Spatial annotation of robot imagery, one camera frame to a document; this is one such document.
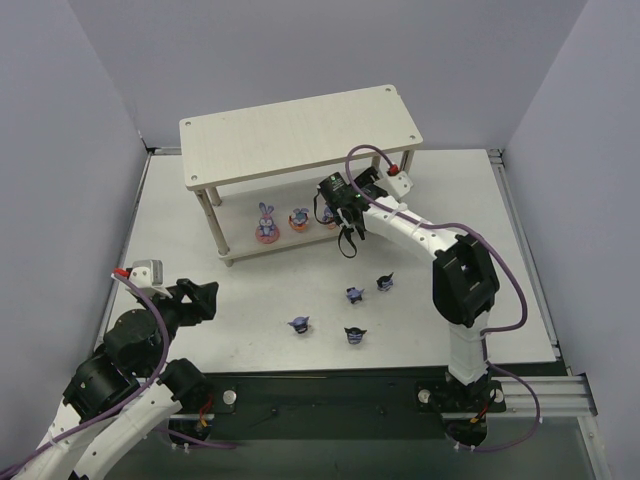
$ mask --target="purple toy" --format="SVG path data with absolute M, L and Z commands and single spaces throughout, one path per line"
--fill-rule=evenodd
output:
M 388 292 L 393 286 L 393 272 L 389 275 L 383 275 L 378 280 L 376 280 L 376 284 L 378 285 L 378 290 L 381 292 Z
M 293 213 L 289 215 L 289 225 L 296 232 L 303 232 L 307 229 L 309 224 L 309 209 L 308 208 L 296 208 Z
M 289 322 L 294 330 L 298 333 L 304 333 L 309 330 L 309 317 L 296 317 L 293 322 Z
M 349 342 L 349 345 L 359 344 L 364 334 L 367 333 L 366 330 L 360 330 L 358 327 L 345 328 L 344 331 L 347 334 L 347 342 Z
M 273 243 L 280 238 L 280 230 L 271 216 L 271 213 L 274 210 L 273 205 L 269 205 L 267 207 L 263 202 L 260 202 L 258 206 L 262 212 L 262 218 L 260 219 L 260 224 L 256 228 L 256 239 L 260 243 Z
M 358 290 L 356 287 L 347 288 L 347 298 L 351 305 L 362 301 L 362 292 L 364 292 L 364 288 L 362 290 Z
M 326 225 L 329 230 L 333 230 L 337 227 L 336 222 L 333 221 L 333 213 L 329 207 L 324 207 L 324 213 L 322 214 L 322 220 L 320 223 Z

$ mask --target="black base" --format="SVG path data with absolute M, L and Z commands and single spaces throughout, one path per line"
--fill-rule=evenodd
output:
M 503 368 L 526 376 L 566 375 L 562 362 Z M 215 393 L 212 436 L 220 440 L 444 438 L 440 415 L 418 401 L 417 391 L 435 391 L 445 383 L 445 373 L 446 367 L 208 374 Z M 222 401 L 226 390 L 237 393 L 233 405 Z

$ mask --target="cable clip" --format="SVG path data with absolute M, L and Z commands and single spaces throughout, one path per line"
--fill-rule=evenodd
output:
M 342 219 L 342 223 L 344 223 L 344 225 L 347 228 L 350 228 L 351 223 L 349 223 L 349 221 L 346 218 L 344 218 L 344 215 L 342 214 L 342 208 L 338 208 L 337 212 L 338 212 L 338 216 Z
M 53 433 L 51 433 L 51 430 L 47 431 L 47 437 L 52 447 L 60 447 L 60 444 L 54 440 L 54 436 Z
M 406 203 L 401 203 L 398 205 L 398 208 L 396 208 L 395 210 L 393 210 L 392 212 L 389 212 L 389 215 L 387 216 L 387 218 L 385 218 L 385 222 L 387 224 L 391 223 L 391 221 L 394 219 L 394 217 L 400 213 L 400 212 L 404 212 L 405 210 L 407 210 L 409 207 L 407 206 Z
M 422 227 L 423 223 L 427 223 L 427 221 L 424 218 L 420 217 L 420 220 L 418 220 L 418 223 L 413 227 L 413 230 L 411 230 L 411 235 L 409 235 L 411 238 L 413 238 L 413 236 L 416 234 L 418 230 L 423 228 Z

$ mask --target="red connector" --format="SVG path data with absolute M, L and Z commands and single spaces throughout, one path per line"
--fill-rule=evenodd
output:
M 127 272 L 124 268 L 116 268 L 113 273 L 115 273 L 116 275 L 120 275 L 124 278 L 129 278 L 129 275 L 131 275 L 131 272 Z

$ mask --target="screw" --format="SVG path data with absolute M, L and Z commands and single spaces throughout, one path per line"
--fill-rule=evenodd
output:
M 418 401 L 420 403 L 429 403 L 429 398 L 431 397 L 431 392 L 425 388 L 418 392 Z
M 226 390 L 222 394 L 222 401 L 227 405 L 233 405 L 236 403 L 236 398 L 238 398 L 238 395 L 233 390 Z

